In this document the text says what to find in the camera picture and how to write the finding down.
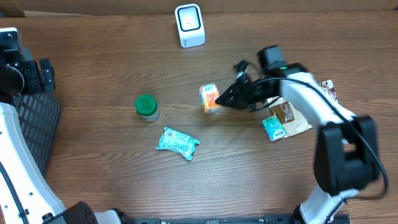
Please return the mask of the orange snack packet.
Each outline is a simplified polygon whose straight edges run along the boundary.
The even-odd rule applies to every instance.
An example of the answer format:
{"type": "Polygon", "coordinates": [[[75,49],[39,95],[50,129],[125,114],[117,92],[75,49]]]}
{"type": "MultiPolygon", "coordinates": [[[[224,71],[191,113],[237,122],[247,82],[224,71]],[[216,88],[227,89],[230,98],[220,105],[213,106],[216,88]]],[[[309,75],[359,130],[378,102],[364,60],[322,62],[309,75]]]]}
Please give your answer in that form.
{"type": "Polygon", "coordinates": [[[221,108],[221,106],[216,103],[220,94],[214,83],[202,85],[199,89],[199,94],[205,113],[213,113],[221,108]]]}

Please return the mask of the teal Kleenex tissue pack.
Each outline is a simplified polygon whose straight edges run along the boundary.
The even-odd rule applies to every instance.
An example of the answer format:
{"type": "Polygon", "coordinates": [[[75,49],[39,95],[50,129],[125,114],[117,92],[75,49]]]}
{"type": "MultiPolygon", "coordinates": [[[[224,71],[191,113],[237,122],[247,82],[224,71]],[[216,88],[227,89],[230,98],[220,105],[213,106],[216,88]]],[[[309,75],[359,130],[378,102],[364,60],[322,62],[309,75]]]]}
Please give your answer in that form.
{"type": "Polygon", "coordinates": [[[272,115],[262,120],[262,125],[266,130],[270,141],[279,140],[287,134],[287,131],[276,115],[272,115]]]}

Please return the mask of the beige Pantree snack bag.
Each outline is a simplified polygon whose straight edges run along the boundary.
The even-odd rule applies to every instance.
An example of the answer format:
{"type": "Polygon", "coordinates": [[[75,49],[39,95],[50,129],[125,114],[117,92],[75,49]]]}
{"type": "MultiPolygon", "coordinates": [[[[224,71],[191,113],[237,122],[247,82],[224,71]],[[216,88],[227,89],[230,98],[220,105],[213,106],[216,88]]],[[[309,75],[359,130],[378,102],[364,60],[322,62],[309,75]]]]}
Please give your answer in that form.
{"type": "Polygon", "coordinates": [[[269,98],[267,101],[271,103],[269,107],[271,115],[278,117],[287,132],[283,138],[292,137],[312,129],[312,126],[308,124],[304,115],[292,103],[284,100],[282,97],[269,98]]]}

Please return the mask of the teal snack packet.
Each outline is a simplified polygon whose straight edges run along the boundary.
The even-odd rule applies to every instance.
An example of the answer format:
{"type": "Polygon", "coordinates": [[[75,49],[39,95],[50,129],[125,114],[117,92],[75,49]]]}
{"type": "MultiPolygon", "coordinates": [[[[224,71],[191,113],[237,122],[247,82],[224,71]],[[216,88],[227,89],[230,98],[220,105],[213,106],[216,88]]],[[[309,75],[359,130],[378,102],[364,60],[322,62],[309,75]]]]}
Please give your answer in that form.
{"type": "Polygon", "coordinates": [[[196,138],[165,127],[156,149],[176,152],[182,155],[186,160],[191,161],[196,145],[199,144],[200,141],[196,138]]]}

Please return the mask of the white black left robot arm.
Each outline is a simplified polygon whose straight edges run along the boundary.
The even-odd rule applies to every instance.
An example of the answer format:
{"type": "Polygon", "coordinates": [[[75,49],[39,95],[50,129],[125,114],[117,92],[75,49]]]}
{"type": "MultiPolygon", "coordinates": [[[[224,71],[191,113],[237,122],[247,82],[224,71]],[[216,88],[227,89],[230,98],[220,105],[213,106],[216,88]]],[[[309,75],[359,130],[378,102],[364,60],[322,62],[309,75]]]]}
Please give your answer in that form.
{"type": "Polygon", "coordinates": [[[27,147],[12,104],[25,92],[27,77],[8,63],[1,65],[1,205],[7,223],[118,224],[115,210],[94,212],[85,202],[65,208],[52,192],[27,147]]]}

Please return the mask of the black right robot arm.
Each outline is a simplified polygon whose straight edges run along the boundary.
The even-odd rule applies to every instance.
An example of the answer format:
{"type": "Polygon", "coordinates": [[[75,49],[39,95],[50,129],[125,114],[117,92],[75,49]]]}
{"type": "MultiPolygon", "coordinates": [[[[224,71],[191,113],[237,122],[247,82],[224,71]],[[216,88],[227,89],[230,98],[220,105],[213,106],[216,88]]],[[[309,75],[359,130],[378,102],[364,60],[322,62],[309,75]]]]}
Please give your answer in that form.
{"type": "Polygon", "coordinates": [[[255,81],[247,75],[247,66],[246,61],[234,66],[236,81],[216,99],[217,104],[255,111],[258,102],[281,96],[317,133],[313,164],[317,185],[295,208],[290,223],[331,223],[346,201],[356,198],[370,182],[382,176],[384,186],[389,186],[371,117],[358,117],[333,101],[300,63],[263,61],[264,78],[255,81]]]}

